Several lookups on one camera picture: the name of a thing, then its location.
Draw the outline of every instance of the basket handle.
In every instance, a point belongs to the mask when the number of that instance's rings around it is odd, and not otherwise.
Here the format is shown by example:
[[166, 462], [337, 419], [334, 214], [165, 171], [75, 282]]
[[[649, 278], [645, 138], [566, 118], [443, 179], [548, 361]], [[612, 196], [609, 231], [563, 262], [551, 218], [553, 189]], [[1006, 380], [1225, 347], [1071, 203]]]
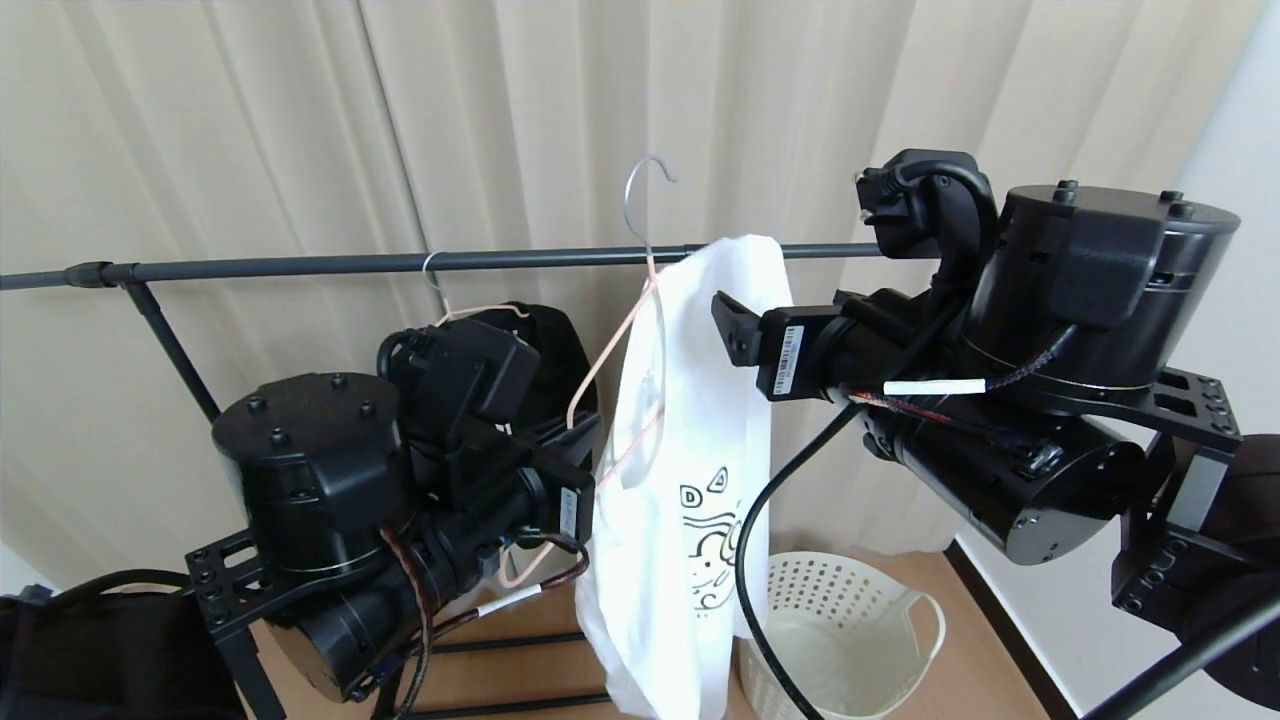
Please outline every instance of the basket handle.
[[938, 656], [938, 651], [942, 650], [942, 641], [947, 637], [947, 616], [942, 612], [942, 606], [938, 605], [938, 601], [932, 594], [920, 591], [906, 591], [893, 606], [908, 624], [914, 628], [915, 624], [911, 623], [911, 616], [908, 615], [908, 611], [922, 600], [929, 601], [929, 605], [933, 606], [933, 614], [938, 619], [938, 637], [933, 641], [933, 647], [924, 655], [924, 670], [928, 670], [929, 665], [933, 664], [933, 659]]

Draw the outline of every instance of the curtain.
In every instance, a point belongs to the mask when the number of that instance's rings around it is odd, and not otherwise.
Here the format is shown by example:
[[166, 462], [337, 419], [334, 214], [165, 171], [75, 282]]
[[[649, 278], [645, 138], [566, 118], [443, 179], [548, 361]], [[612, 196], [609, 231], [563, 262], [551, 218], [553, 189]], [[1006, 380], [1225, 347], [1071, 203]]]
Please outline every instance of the curtain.
[[[0, 263], [870, 241], [851, 176], [973, 152], [998, 193], [1160, 190], [1262, 0], [183, 3], [0, 6]], [[925, 286], [927, 261], [788, 264], [797, 304]], [[454, 307], [568, 311], [596, 352], [636, 268], [443, 273]], [[160, 283], [214, 396], [370, 370], [440, 313], [424, 278]], [[0, 299], [0, 536], [54, 582], [243, 527], [209, 429], [128, 299]], [[617, 359], [602, 391], [613, 397]], [[833, 411], [776, 407], [774, 465]], [[960, 520], [854, 432], [780, 493], [778, 547], [940, 550]]]

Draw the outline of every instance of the barcode sticker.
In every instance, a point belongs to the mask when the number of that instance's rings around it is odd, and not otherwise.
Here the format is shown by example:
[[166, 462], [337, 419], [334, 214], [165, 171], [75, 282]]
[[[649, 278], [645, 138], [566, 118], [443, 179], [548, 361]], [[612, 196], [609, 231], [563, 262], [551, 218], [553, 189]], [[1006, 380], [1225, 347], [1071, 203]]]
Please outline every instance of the barcode sticker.
[[561, 533], [577, 537], [577, 492], [561, 488]]
[[782, 354], [778, 355], [778, 374], [773, 377], [773, 395], [791, 393], [796, 364], [800, 361], [801, 340], [804, 340], [804, 325], [791, 325], [782, 334]]

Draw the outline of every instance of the clothing rack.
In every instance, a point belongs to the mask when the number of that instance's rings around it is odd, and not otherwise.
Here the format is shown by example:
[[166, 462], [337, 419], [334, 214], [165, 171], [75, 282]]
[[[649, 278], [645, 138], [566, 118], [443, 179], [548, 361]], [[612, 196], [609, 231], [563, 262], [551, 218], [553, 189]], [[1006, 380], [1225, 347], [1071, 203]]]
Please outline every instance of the clothing rack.
[[[703, 245], [676, 245], [653, 247], [657, 263], [677, 263], [694, 254]], [[0, 291], [32, 290], [49, 287], [79, 288], [122, 288], [138, 313], [147, 322], [156, 341], [182, 378], [187, 391], [196, 400], [200, 410], [212, 423], [221, 410], [209, 392], [200, 372], [187, 355], [182, 341], [165, 318], [160, 302], [147, 283], [223, 279], [223, 278], [266, 278], [302, 275], [348, 275], [370, 273], [425, 273], [452, 270], [508, 270], [531, 268], [585, 268], [604, 265], [644, 264], [649, 254], [645, 247], [576, 247], [556, 250], [499, 250], [468, 252], [410, 252], [399, 255], [328, 255], [310, 258], [246, 258], [236, 260], [188, 260], [174, 263], [81, 263], [63, 270], [36, 273], [12, 273], [0, 275]], [[814, 243], [783, 245], [782, 256], [788, 260], [819, 260], [841, 258], [877, 258], [879, 249], [874, 243]], [[554, 635], [532, 635], [502, 641], [445, 644], [436, 653], [483, 652], [508, 647], [526, 647], [562, 642], [581, 642], [581, 632]], [[403, 669], [393, 673], [379, 692], [374, 706], [372, 720], [389, 720], [396, 712], [396, 694], [399, 689]], [[507, 712], [532, 712], [557, 707], [572, 707], [608, 702], [605, 692], [541, 698], [502, 705], [452, 707], [410, 712], [403, 720], [448, 720], [454, 717], [474, 717], [477, 715], [498, 715]]]

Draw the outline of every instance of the black baseboard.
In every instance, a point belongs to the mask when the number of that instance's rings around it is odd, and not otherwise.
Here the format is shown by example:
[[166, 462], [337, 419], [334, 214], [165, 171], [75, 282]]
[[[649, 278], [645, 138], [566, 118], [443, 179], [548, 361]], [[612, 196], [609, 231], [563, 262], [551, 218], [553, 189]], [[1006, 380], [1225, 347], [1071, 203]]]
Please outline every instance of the black baseboard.
[[991, 592], [991, 585], [987, 584], [987, 580], [973, 565], [973, 560], [960, 547], [960, 543], [952, 542], [943, 551], [943, 555], [951, 562], [951, 568], [955, 569], [956, 575], [960, 575], [960, 580], [969, 589], [969, 594], [978, 602], [978, 607], [987, 616], [987, 621], [996, 630], [996, 637], [1000, 638], [1000, 642], [1004, 643], [1009, 655], [1014, 659], [1014, 664], [1023, 673], [1023, 678], [1027, 678], [1027, 684], [1030, 685], [1032, 692], [1036, 693], [1041, 705], [1044, 706], [1050, 720], [1080, 720], [1075, 711], [1071, 710], [1071, 705], [1066, 702], [1062, 691], [1057, 688], [1057, 684], [1050, 678], [1048, 671], [1041, 665], [1039, 659], [1032, 652], [1032, 647], [1027, 644], [1027, 638], [1018, 630], [1018, 625], [1014, 624], [1005, 606], [996, 598], [996, 593]]

